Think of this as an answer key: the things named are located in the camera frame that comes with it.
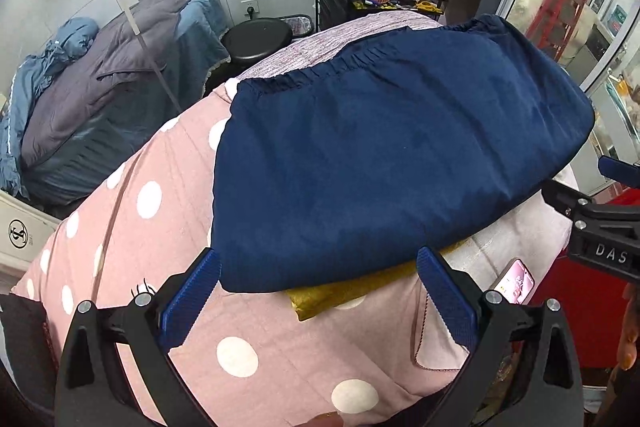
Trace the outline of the operator right hand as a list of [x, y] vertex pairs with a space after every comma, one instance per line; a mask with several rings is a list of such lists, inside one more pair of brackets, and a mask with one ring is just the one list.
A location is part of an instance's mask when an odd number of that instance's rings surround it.
[[624, 291], [624, 298], [627, 300], [627, 306], [617, 348], [617, 364], [623, 371], [628, 371], [634, 366], [638, 357], [639, 287], [628, 284]]

